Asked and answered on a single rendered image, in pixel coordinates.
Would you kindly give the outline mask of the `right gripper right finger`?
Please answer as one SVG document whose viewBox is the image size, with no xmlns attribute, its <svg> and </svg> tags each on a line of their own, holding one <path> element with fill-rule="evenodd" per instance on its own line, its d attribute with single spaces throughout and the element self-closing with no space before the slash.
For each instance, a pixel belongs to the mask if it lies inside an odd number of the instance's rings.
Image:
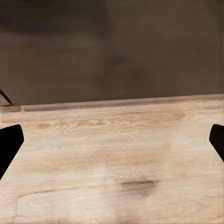
<svg viewBox="0 0 224 224">
<path fill-rule="evenodd" d="M 224 162 L 224 126 L 214 124 L 210 132 L 209 140 Z"/>
</svg>

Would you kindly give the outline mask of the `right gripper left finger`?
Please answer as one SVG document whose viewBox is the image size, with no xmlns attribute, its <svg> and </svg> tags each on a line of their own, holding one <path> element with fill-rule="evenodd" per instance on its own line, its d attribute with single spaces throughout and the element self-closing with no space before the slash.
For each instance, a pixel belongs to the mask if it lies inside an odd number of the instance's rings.
<svg viewBox="0 0 224 224">
<path fill-rule="evenodd" d="M 21 125 L 0 129 L 0 180 L 24 142 Z"/>
</svg>

